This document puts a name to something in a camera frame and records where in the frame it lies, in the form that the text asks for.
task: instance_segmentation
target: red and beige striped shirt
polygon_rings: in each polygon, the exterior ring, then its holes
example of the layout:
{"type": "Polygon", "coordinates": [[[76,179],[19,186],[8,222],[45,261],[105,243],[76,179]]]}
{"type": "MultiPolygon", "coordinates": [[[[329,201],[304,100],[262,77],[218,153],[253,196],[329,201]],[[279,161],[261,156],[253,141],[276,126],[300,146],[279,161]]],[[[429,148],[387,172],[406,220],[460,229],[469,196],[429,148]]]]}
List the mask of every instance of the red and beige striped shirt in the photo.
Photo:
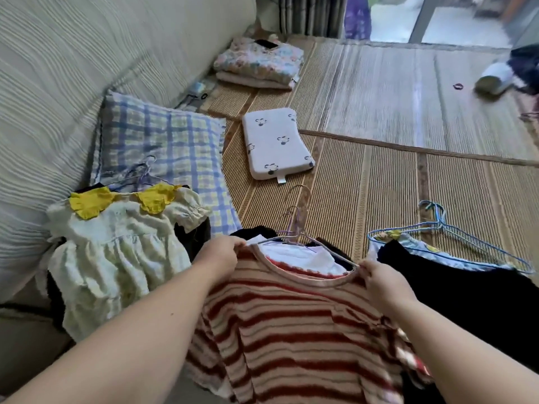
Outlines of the red and beige striped shirt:
{"type": "Polygon", "coordinates": [[[386,404],[404,402],[403,369],[429,378],[357,270],[329,277],[249,250],[206,299],[185,364],[196,383],[240,404],[386,404]]]}

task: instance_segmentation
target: wavy line pattern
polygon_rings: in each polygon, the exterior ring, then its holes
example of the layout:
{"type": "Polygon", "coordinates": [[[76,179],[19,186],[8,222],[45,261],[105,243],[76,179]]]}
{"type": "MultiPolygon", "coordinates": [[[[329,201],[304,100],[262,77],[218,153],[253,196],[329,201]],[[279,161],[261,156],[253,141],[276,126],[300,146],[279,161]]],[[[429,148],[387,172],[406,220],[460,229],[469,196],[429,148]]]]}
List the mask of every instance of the wavy line pattern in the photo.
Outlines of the wavy line pattern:
{"type": "Polygon", "coordinates": [[[255,0],[0,0],[0,300],[84,183],[104,89],[164,106],[255,20],[255,0]]]}

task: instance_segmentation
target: bamboo mat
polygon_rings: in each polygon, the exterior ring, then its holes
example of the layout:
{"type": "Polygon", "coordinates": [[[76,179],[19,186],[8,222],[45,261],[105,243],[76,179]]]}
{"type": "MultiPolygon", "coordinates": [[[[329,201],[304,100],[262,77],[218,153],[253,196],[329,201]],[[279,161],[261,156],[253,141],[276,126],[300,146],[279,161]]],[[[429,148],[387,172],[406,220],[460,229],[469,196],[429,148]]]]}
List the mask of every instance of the bamboo mat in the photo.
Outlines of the bamboo mat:
{"type": "MultiPolygon", "coordinates": [[[[528,259],[539,267],[539,169],[477,159],[429,155],[366,145],[332,137],[301,135],[316,160],[306,173],[275,179],[252,179],[242,127],[229,123],[223,171],[244,227],[286,226],[281,214],[289,205],[307,206],[306,228],[354,260],[366,255],[372,229],[414,224],[431,216],[420,213],[421,199],[440,202],[448,222],[483,240],[528,259]],[[288,190],[302,183],[285,200],[288,190]]],[[[475,253],[444,235],[427,242],[462,258],[475,253]]]]}
{"type": "Polygon", "coordinates": [[[506,50],[304,36],[289,42],[306,56],[294,91],[221,83],[201,111],[240,120],[246,111],[291,107],[306,132],[539,164],[537,125],[519,119],[526,111],[519,95],[509,91],[486,101],[472,90],[484,68],[506,50]],[[456,83],[464,89],[456,90],[456,83]]]}

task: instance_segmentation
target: person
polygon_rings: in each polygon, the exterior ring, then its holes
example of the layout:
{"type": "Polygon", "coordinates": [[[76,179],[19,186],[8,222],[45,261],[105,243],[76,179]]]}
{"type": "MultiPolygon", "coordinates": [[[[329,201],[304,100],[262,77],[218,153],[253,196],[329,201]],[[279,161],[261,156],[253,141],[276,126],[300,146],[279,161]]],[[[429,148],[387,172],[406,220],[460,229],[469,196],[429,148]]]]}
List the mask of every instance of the person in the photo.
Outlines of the person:
{"type": "MultiPolygon", "coordinates": [[[[216,237],[192,267],[126,308],[13,394],[7,404],[162,403],[204,299],[245,241],[216,237]]],[[[535,404],[539,375],[423,305],[389,265],[360,263],[371,303],[406,332],[448,404],[535,404]]]]}

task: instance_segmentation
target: person's left hand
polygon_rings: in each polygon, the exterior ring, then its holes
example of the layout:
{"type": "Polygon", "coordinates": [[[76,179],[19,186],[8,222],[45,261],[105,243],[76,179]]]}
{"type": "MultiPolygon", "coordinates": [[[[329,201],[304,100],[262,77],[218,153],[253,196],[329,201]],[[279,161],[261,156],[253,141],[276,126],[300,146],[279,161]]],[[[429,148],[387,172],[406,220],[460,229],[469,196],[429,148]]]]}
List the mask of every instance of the person's left hand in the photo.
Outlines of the person's left hand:
{"type": "Polygon", "coordinates": [[[202,246],[193,266],[206,269],[215,285],[232,274],[238,263],[236,253],[245,244],[245,240],[239,237],[220,235],[212,238],[202,246]]]}

